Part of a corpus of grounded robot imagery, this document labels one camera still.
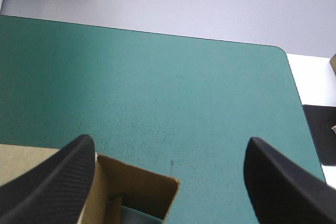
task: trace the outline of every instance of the white table surface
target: white table surface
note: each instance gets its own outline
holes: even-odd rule
[[[301,103],[336,106],[336,76],[329,58],[287,54]],[[336,188],[336,166],[321,165],[326,182]]]

